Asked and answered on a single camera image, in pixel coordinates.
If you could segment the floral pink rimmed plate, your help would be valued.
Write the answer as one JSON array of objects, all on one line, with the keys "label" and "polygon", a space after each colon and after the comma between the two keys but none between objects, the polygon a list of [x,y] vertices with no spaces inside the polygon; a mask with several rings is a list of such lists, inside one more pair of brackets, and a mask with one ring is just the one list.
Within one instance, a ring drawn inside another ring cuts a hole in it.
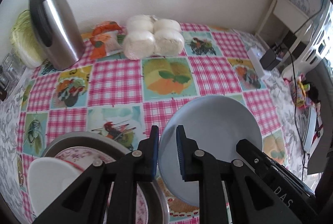
[{"label": "floral pink rimmed plate", "polygon": [[[83,169],[87,169],[96,159],[100,159],[106,164],[116,161],[113,157],[101,151],[83,146],[63,149],[55,155],[55,158],[70,161]],[[139,186],[137,186],[135,218],[136,223],[148,223],[148,205]]]}]

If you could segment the light blue round bowl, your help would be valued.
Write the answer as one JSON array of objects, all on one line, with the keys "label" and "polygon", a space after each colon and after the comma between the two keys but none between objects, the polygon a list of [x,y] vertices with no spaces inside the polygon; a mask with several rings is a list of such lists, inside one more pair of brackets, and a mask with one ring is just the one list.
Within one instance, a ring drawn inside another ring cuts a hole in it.
[{"label": "light blue round bowl", "polygon": [[216,159],[239,159],[236,144],[247,139],[262,149],[258,123],[244,99],[235,95],[206,95],[183,105],[168,121],[159,142],[159,172],[173,196],[192,206],[199,205],[199,185],[184,182],[179,169],[176,128],[183,125],[187,138]]}]

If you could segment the red patterned small bowl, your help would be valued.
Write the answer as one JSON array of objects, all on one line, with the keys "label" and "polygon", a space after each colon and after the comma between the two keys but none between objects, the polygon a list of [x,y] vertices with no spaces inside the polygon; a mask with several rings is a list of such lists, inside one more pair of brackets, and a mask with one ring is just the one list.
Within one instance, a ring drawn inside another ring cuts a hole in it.
[{"label": "red patterned small bowl", "polygon": [[81,172],[84,172],[84,171],[85,171],[85,169],[83,169],[82,167],[80,167],[79,165],[77,165],[77,164],[75,164],[75,163],[72,163],[72,162],[67,161],[67,160],[64,160],[64,159],[62,159],[61,161],[65,162],[65,163],[67,163],[67,164],[70,164],[72,167],[74,167],[75,169],[77,169],[77,170],[79,170],[79,171],[81,171]]}]

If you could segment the clear glass cup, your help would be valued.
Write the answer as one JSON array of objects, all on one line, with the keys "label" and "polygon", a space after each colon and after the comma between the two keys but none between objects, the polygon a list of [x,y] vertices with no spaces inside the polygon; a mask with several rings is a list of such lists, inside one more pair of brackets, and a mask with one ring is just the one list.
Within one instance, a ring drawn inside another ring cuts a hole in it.
[{"label": "clear glass cup", "polygon": [[6,90],[11,90],[17,85],[25,68],[26,66],[13,49],[5,55],[1,63],[1,83],[5,85]]}]

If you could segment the white power strip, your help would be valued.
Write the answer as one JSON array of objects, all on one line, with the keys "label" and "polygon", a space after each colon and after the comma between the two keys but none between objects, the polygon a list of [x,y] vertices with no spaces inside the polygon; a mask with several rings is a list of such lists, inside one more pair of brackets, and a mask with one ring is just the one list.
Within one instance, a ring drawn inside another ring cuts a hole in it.
[{"label": "white power strip", "polygon": [[261,80],[266,80],[269,77],[271,77],[271,72],[264,70],[262,67],[262,64],[260,63],[260,59],[262,58],[262,53],[259,49],[257,48],[250,48],[247,51],[247,55],[248,58],[250,59],[253,68],[257,74],[257,76],[261,79]]}]

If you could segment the napa cabbage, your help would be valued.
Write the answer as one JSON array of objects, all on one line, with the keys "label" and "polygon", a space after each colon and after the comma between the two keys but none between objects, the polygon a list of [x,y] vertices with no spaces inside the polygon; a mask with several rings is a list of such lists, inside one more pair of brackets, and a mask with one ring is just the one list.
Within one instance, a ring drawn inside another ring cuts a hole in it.
[{"label": "napa cabbage", "polygon": [[28,68],[40,67],[47,58],[34,35],[29,10],[18,15],[11,29],[10,42],[14,53]]}]

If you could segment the bag of white buns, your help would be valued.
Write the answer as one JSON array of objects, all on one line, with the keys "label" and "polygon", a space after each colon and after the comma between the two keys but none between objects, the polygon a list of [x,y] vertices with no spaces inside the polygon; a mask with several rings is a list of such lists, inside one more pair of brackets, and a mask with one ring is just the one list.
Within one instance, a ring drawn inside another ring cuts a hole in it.
[{"label": "bag of white buns", "polygon": [[126,21],[123,53],[130,60],[151,56],[173,57],[182,53],[185,40],[175,20],[136,15]]}]

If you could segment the large steel round tray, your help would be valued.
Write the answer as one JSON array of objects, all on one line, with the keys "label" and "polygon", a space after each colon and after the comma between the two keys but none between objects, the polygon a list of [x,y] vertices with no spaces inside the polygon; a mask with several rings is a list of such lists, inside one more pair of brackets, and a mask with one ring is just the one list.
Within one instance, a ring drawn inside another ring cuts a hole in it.
[{"label": "large steel round tray", "polygon": [[[55,138],[42,153],[43,157],[54,157],[70,147],[89,147],[96,149],[115,160],[130,151],[118,142],[90,132],[71,132]],[[168,223],[169,208],[167,200],[156,180],[138,183],[148,207],[148,223]]]}]

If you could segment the black power adapter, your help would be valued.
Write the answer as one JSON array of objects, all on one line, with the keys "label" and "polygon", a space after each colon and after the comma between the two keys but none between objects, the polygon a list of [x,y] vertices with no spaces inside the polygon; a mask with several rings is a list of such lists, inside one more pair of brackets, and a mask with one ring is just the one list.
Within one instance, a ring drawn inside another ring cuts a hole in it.
[{"label": "black power adapter", "polygon": [[266,71],[271,71],[281,62],[281,58],[275,53],[273,49],[268,49],[265,54],[260,58],[262,68]]}]

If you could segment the grey floral cloth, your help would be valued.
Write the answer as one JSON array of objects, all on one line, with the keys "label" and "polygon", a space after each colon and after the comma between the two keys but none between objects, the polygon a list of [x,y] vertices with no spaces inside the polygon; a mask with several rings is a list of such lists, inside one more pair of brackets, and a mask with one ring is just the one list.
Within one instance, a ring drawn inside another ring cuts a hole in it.
[{"label": "grey floral cloth", "polygon": [[22,96],[33,70],[26,68],[10,96],[1,102],[1,197],[10,214],[19,223],[28,223],[24,215],[17,172],[17,146]]}]

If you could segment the white shelf unit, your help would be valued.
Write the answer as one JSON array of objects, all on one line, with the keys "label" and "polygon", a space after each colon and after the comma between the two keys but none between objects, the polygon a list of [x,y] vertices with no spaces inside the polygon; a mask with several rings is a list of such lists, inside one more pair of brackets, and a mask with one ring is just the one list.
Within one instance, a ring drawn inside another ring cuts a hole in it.
[{"label": "white shelf unit", "polygon": [[306,74],[332,51],[332,2],[330,0],[272,0],[255,36],[274,15],[288,29],[285,39],[277,44],[283,54],[282,77],[291,79]]}]

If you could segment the white square bowl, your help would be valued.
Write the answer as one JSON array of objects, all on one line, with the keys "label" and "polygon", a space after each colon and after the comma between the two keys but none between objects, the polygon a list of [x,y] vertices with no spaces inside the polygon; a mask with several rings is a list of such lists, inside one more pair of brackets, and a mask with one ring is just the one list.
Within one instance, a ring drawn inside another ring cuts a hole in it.
[{"label": "white square bowl", "polygon": [[54,157],[32,161],[27,181],[34,214],[40,215],[81,173],[81,168]]}]

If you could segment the pink checkered tablecloth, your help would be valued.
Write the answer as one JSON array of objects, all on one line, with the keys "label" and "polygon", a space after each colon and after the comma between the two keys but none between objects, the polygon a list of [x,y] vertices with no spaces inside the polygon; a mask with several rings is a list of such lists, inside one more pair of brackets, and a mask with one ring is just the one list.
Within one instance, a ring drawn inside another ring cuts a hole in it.
[{"label": "pink checkered tablecloth", "polygon": [[227,95],[244,104],[258,122],[265,153],[289,165],[282,115],[290,92],[278,73],[256,76],[247,51],[264,50],[251,34],[213,26],[182,24],[185,49],[176,57],[130,61],[119,53],[96,58],[89,39],[71,69],[56,71],[46,63],[34,70],[23,93],[17,137],[18,181],[24,217],[34,213],[26,188],[30,163],[58,136],[88,130],[112,137],[107,127],[120,125],[120,143],[133,149],[155,124],[163,129],[189,100]]}]

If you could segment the orange snack packet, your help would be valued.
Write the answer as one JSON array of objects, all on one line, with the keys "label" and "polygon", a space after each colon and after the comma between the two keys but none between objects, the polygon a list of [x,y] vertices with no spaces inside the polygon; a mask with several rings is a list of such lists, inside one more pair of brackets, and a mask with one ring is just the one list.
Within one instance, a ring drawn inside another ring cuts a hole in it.
[{"label": "orange snack packet", "polygon": [[115,21],[97,24],[91,33],[90,42],[93,49],[90,59],[100,59],[122,52],[117,37],[120,30],[121,27]]}]

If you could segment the steel thermos jug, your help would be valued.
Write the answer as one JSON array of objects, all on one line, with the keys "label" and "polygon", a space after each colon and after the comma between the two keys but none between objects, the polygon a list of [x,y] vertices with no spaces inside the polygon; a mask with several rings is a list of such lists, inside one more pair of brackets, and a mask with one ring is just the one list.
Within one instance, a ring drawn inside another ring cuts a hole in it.
[{"label": "steel thermos jug", "polygon": [[75,17],[66,0],[29,0],[34,35],[57,70],[73,66],[85,53]]}]

